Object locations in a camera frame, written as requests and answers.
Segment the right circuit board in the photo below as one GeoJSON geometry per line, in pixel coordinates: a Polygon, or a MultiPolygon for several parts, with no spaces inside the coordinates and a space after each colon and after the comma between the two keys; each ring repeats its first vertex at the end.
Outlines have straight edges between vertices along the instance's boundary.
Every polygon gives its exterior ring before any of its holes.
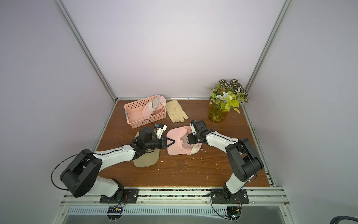
{"type": "Polygon", "coordinates": [[[226,218],[230,221],[237,221],[241,217],[241,210],[242,208],[238,206],[228,206],[226,209],[226,218]]]}

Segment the pink baseball cap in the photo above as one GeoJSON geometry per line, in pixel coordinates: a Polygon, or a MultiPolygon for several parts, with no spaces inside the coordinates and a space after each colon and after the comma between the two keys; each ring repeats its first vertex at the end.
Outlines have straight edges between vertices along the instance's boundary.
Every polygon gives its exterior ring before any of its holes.
{"type": "Polygon", "coordinates": [[[199,152],[202,144],[189,144],[188,135],[192,133],[190,126],[174,128],[168,131],[167,138],[175,141],[174,144],[168,146],[169,155],[193,155],[199,152]]]}
{"type": "Polygon", "coordinates": [[[152,101],[147,102],[142,110],[142,116],[149,118],[163,112],[166,108],[166,99],[163,96],[156,96],[152,101]]]}

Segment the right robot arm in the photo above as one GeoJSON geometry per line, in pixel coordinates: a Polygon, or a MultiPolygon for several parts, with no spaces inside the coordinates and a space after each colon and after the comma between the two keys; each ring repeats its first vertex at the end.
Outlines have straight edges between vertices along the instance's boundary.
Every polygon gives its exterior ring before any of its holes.
{"type": "Polygon", "coordinates": [[[190,128],[192,133],[187,137],[189,144],[204,143],[227,154],[233,172],[224,185],[224,190],[229,194],[239,192],[249,180],[257,177],[264,169],[264,163],[249,139],[230,138],[209,130],[202,120],[192,120],[190,128]]]}

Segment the artificial green plant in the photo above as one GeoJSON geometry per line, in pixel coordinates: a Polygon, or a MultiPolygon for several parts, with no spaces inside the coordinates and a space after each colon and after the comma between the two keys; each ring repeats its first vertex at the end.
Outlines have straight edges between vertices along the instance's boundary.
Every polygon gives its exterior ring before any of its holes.
{"type": "Polygon", "coordinates": [[[230,81],[222,79],[210,90],[212,91],[209,98],[210,105],[223,113],[227,113],[231,109],[240,113],[240,105],[249,101],[248,93],[236,79],[230,81]]]}

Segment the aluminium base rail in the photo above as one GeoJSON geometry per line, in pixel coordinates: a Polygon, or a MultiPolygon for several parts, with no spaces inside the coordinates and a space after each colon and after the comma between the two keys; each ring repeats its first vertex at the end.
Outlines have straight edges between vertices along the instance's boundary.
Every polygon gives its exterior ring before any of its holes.
{"type": "Polygon", "coordinates": [[[139,194],[136,203],[99,203],[100,196],[88,194],[80,198],[66,193],[56,211],[53,224],[63,224],[69,215],[104,215],[110,206],[121,206],[125,215],[203,215],[204,217],[226,217],[228,206],[242,205],[244,209],[273,207],[278,209],[279,220],[285,224],[296,224],[291,205],[282,187],[244,187],[249,196],[249,204],[212,203],[206,195],[213,187],[137,187],[139,194]]]}

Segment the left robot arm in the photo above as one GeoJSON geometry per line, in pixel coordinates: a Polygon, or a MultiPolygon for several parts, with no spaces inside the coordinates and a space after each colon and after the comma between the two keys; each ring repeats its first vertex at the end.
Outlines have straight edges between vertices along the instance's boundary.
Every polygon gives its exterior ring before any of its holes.
{"type": "Polygon", "coordinates": [[[156,129],[145,127],[132,142],[100,152],[82,150],[61,173],[60,180],[73,197],[82,197],[88,193],[101,195],[106,203],[119,203],[125,198],[124,186],[115,179],[102,178],[100,171],[113,165],[133,161],[142,157],[151,149],[166,149],[175,143],[174,139],[163,137],[167,126],[156,129]]]}

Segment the left circuit board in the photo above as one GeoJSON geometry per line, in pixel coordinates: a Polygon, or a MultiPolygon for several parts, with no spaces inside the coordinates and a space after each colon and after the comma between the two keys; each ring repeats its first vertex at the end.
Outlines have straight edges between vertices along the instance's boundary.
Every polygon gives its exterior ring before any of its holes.
{"type": "Polygon", "coordinates": [[[107,210],[107,217],[109,221],[117,221],[122,217],[124,208],[121,206],[110,206],[107,210]]]}

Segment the beige baseball cap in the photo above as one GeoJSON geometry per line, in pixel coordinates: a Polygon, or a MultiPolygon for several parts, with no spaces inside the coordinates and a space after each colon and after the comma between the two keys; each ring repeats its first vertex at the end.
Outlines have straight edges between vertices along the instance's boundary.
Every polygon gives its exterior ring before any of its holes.
{"type": "Polygon", "coordinates": [[[133,160],[133,164],[137,168],[145,168],[155,165],[159,160],[160,149],[149,149],[141,157],[133,160]]]}

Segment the pink plastic basket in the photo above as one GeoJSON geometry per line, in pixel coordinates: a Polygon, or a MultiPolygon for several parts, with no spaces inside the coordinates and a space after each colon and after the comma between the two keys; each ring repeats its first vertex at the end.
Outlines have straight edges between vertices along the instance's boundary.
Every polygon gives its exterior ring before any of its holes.
{"type": "Polygon", "coordinates": [[[127,103],[124,105],[127,123],[132,128],[138,128],[138,127],[141,127],[141,125],[149,124],[150,123],[149,120],[151,122],[155,122],[155,121],[164,119],[166,117],[166,112],[167,112],[166,109],[163,112],[153,115],[149,118],[144,118],[142,116],[142,110],[143,110],[144,106],[147,104],[147,102],[152,101],[156,96],[158,96],[158,95],[155,95],[155,96],[152,96],[149,98],[145,98],[145,99],[141,99],[141,100],[137,100],[137,101],[127,103]]]}

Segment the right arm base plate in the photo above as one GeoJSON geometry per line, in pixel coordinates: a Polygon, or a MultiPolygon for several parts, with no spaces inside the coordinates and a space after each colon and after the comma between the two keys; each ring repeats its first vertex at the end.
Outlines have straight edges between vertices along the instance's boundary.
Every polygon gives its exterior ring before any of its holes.
{"type": "Polygon", "coordinates": [[[249,196],[246,189],[241,189],[234,194],[226,189],[211,189],[210,193],[206,196],[211,198],[212,203],[249,204],[249,196]]]}

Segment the circuit board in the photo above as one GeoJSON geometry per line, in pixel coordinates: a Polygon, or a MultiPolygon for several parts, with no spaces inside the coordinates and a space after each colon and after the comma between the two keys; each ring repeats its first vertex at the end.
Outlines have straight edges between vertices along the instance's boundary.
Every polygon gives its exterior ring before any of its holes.
{"type": "Polygon", "coordinates": [[[107,217],[109,221],[117,221],[122,217],[124,208],[121,206],[110,206],[107,210],[107,217]]]}
{"type": "Polygon", "coordinates": [[[226,209],[226,218],[230,221],[237,221],[241,217],[241,210],[242,208],[238,206],[228,206],[226,209]]]}

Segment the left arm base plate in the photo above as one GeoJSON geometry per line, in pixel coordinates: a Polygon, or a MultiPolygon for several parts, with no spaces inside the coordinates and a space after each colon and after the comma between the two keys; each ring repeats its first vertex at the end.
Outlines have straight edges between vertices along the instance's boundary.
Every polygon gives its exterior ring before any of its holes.
{"type": "Polygon", "coordinates": [[[116,203],[116,204],[126,204],[126,203],[136,203],[139,194],[139,189],[134,188],[119,188],[115,194],[111,197],[102,195],[99,203],[116,203]]]}

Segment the cream work glove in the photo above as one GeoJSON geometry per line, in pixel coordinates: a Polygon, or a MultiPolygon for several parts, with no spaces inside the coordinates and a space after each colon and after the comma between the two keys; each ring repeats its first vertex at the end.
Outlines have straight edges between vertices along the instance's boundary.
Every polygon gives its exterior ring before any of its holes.
{"type": "Polygon", "coordinates": [[[189,118],[188,115],[183,111],[182,106],[177,100],[167,102],[166,110],[170,120],[173,123],[184,122],[189,118]]]}

